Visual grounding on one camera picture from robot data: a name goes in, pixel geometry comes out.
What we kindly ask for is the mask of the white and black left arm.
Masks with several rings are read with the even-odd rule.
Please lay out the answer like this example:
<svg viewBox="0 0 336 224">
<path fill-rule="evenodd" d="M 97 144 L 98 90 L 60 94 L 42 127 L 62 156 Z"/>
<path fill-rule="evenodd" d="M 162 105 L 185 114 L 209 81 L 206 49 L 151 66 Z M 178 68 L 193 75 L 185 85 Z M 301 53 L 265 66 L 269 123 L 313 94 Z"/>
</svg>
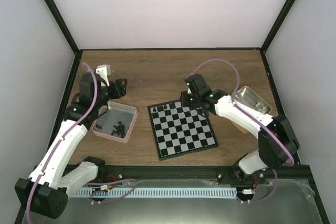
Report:
<svg viewBox="0 0 336 224">
<path fill-rule="evenodd" d="M 59 132 L 45 157 L 27 179 L 20 178 L 15 184 L 29 223 L 32 222 L 31 212 L 57 219 L 65 210 L 69 197 L 79 188 L 91 181 L 102 184 L 106 180 L 105 161 L 92 156 L 68 174 L 64 171 L 77 145 L 101 115 L 100 109 L 110 100 L 125 96 L 127 83 L 127 79 L 110 81 L 97 73 L 81 77 L 79 92 L 66 108 Z"/>
</svg>

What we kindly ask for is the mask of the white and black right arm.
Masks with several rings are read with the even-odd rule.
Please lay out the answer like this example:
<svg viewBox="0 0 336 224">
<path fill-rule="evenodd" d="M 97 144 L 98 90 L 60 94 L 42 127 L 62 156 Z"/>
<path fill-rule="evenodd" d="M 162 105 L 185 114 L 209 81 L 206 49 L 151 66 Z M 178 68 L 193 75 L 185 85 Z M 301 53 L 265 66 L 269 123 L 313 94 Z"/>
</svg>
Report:
<svg viewBox="0 0 336 224">
<path fill-rule="evenodd" d="M 300 145 L 284 115 L 263 114 L 240 102 L 223 90 L 212 90 L 200 74 L 185 79 L 187 91 L 181 92 L 182 106 L 202 108 L 205 115 L 226 118 L 251 133 L 258 141 L 257 150 L 242 156 L 233 166 L 233 177 L 244 184 L 262 169 L 294 165 L 293 156 Z"/>
</svg>

